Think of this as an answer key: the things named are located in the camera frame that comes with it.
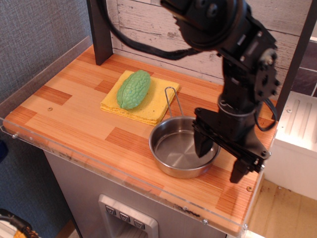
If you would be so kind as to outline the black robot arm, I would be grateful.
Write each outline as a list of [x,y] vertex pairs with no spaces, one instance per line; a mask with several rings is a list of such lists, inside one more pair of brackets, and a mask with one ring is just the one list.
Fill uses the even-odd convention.
[[213,144],[232,154],[236,158],[232,183],[249,172],[260,172],[270,156],[255,134],[262,106],[277,118],[270,100],[280,85],[274,37],[252,17],[243,0],[163,0],[161,5],[174,15],[188,45],[222,57],[224,87],[218,111],[195,109],[196,154],[205,155]]

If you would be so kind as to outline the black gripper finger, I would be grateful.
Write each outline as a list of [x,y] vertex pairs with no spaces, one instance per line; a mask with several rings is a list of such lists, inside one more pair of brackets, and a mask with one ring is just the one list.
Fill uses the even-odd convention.
[[195,152],[199,158],[206,155],[213,146],[213,140],[201,134],[197,130],[194,132]]
[[249,173],[249,164],[243,160],[236,160],[230,177],[231,183],[238,183]]

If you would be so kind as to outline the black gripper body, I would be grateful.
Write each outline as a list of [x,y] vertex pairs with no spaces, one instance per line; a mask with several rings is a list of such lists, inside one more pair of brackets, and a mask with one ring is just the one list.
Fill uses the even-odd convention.
[[249,164],[250,172],[261,172],[269,152],[255,134],[263,103],[239,110],[218,102],[218,112],[204,108],[195,109],[193,128],[213,140],[237,160]]

